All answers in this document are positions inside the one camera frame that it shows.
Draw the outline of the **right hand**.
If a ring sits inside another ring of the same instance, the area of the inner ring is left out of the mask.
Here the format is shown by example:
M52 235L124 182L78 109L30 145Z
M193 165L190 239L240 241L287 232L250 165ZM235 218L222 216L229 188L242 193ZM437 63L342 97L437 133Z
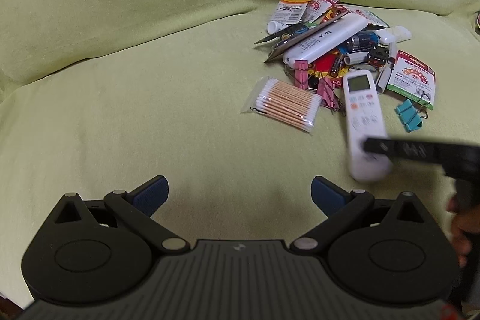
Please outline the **right hand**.
M456 251L460 267L463 268L467 264L468 255L473 248L469 235L479 233L479 206L461 210L458 196L455 195L448 202L447 211L454 214L450 227L451 244Z

